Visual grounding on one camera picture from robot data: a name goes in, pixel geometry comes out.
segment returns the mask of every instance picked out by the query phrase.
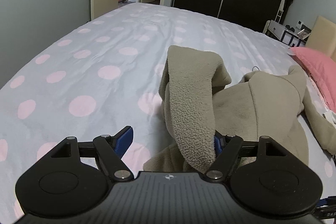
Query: headboard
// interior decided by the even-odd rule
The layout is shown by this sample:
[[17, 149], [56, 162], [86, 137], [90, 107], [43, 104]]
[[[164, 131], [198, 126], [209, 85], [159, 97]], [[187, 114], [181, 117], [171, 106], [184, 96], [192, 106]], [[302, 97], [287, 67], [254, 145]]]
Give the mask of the headboard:
[[318, 16], [306, 47], [323, 52], [336, 62], [336, 24]]

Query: pink pillow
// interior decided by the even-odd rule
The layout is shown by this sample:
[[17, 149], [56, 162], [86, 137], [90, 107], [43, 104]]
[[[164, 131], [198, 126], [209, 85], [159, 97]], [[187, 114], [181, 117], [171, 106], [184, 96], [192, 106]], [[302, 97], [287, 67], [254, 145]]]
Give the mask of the pink pillow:
[[311, 48], [292, 47], [291, 50], [316, 82], [329, 108], [336, 112], [336, 63]]

